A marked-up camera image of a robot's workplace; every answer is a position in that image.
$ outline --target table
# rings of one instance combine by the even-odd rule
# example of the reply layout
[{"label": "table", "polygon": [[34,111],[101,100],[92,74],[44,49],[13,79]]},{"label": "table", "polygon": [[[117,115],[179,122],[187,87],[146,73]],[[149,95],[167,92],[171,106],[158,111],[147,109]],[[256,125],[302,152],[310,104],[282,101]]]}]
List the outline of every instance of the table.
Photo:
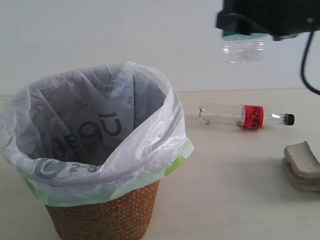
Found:
[{"label": "table", "polygon": [[[292,188],[284,148],[307,141],[320,159],[320,96],[305,89],[179,93],[195,146],[160,182],[144,240],[318,240],[320,194]],[[5,97],[0,98],[0,106]],[[199,104],[253,104],[295,115],[259,131],[198,123]],[[0,240],[58,240],[51,219],[0,159]]]}]

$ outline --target bottle label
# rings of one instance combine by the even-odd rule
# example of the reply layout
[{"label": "bottle label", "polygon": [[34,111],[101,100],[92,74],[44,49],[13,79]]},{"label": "bottle label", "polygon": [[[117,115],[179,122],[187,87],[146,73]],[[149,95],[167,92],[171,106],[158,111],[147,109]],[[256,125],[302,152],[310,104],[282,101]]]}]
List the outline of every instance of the bottle label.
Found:
[{"label": "bottle label", "polygon": [[264,108],[262,106],[245,105],[244,128],[261,129],[264,124]]}]

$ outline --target empty plastic bottle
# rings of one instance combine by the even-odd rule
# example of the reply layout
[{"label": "empty plastic bottle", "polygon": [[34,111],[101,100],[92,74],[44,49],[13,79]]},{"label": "empty plastic bottle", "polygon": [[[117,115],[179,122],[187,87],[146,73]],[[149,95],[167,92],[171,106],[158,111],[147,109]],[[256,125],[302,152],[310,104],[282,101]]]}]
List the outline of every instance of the empty plastic bottle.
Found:
[{"label": "empty plastic bottle", "polygon": [[242,35],[224,30],[222,32],[223,54],[227,63],[260,61],[265,52],[265,33]]},{"label": "empty plastic bottle", "polygon": [[204,103],[200,106],[199,121],[203,124],[223,124],[251,129],[262,129],[276,125],[292,126],[293,114],[281,114],[254,105],[221,105]]}]

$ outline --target garbage bag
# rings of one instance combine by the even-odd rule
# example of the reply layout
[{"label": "garbage bag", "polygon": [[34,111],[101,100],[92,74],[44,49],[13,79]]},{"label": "garbage bag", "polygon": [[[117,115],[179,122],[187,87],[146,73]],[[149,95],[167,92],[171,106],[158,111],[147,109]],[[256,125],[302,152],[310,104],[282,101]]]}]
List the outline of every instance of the garbage bag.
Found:
[{"label": "garbage bag", "polygon": [[164,178],[192,151],[169,80],[134,62],[42,78],[0,113],[0,153],[47,206],[114,200]]}]

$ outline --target white wall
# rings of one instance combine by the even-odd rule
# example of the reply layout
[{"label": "white wall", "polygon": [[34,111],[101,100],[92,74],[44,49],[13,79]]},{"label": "white wall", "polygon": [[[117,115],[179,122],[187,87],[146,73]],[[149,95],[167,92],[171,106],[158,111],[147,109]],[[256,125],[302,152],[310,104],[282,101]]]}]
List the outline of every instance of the white wall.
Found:
[{"label": "white wall", "polygon": [[[177,91],[300,88],[305,35],[267,41],[256,63],[221,60],[222,0],[0,0],[0,95],[50,74],[120,61],[165,73]],[[309,77],[317,82],[316,42]]]}]

